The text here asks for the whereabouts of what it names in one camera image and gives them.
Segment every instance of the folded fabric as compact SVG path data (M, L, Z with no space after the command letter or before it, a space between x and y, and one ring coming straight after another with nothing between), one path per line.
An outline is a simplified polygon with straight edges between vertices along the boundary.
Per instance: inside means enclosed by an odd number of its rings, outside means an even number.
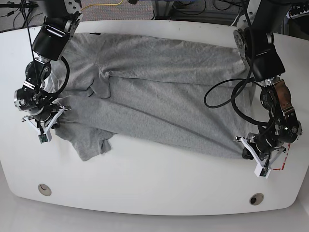
M239 52L204 43L120 34L77 33L63 56L70 79L57 100L70 106L56 134L70 141L82 160L110 150L114 134L147 139L207 155L241 158L236 135L251 131L228 104L208 109L207 90L220 81L246 78ZM57 91L65 66L52 62L45 90ZM212 105L230 98L237 82L209 95ZM237 97L251 114L249 88Z

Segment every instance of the t-shirt sleeve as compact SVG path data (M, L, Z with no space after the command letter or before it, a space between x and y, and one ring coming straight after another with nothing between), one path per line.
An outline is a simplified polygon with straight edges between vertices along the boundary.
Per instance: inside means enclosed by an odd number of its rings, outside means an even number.
M89 127L82 123L60 122L55 129L56 135L70 141L82 161L111 150L107 141L113 133L98 128Z

